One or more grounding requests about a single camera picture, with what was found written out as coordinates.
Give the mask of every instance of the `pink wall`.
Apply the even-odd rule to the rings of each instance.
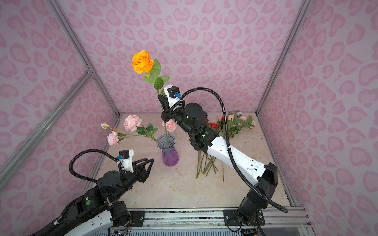
[[[114,123],[115,117],[91,80],[0,192],[1,235],[34,233],[79,196],[85,181],[72,176],[68,164],[83,150],[103,147],[104,120]],[[97,159],[95,153],[83,155],[74,169],[88,176]]]
[[[205,86],[228,110],[256,110],[302,0],[60,1],[121,112],[157,112],[153,86],[131,66],[148,50],[184,92]],[[220,110],[209,93],[192,96]]]
[[[0,169],[83,71],[43,0],[0,3]]]
[[[262,112],[318,236],[378,234],[378,2],[317,0]]]

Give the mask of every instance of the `black mounting plate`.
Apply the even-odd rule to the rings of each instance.
[[[132,218],[131,227],[142,227],[145,211],[129,211]]]
[[[223,219],[225,221],[225,226],[240,226],[240,222],[237,218],[237,215],[237,210],[223,210]],[[265,225],[265,219],[262,212],[259,212],[258,221],[260,225]]]

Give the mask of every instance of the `red rose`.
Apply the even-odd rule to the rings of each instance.
[[[215,124],[215,123],[211,123],[211,122],[210,122],[209,125],[210,125],[212,128],[218,129],[218,125]]]

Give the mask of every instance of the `vase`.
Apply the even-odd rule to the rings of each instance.
[[[156,144],[162,150],[163,163],[166,166],[172,167],[178,163],[179,156],[175,149],[175,137],[173,135],[163,134],[158,138]]]

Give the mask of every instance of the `yellow rose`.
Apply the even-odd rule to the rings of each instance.
[[[150,72],[153,66],[153,60],[151,60],[148,52],[142,50],[134,54],[133,63],[131,65],[134,67],[135,72],[142,74],[143,72]]]

